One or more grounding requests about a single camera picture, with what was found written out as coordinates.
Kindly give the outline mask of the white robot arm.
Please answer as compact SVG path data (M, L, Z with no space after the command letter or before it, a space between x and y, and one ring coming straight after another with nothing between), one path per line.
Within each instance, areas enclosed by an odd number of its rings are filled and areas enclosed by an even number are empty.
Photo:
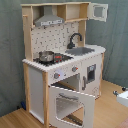
M116 100L120 104L128 107L128 88L123 87L122 93L118 93L117 91L114 91L113 94L116 96Z

